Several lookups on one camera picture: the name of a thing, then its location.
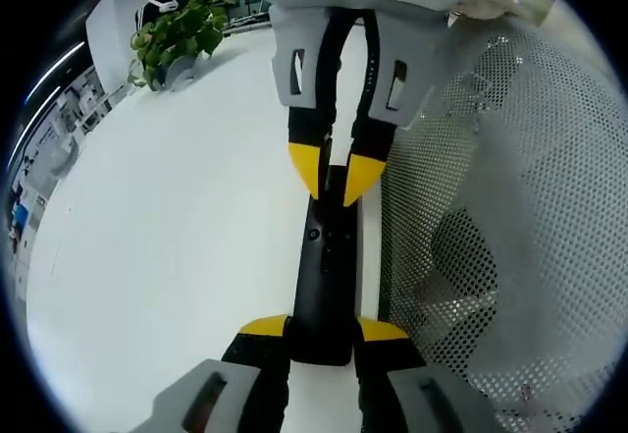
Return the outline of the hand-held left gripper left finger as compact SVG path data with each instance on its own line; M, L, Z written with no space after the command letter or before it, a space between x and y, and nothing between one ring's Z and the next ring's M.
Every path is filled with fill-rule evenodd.
M288 405L287 315L239 329L220 359L206 359L160 392L134 432L279 432Z

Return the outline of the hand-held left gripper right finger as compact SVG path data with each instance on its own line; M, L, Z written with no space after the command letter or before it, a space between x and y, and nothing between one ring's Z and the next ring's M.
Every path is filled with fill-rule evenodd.
M358 406L367 432L498 432L488 398L448 368L428 364L397 326L359 318Z

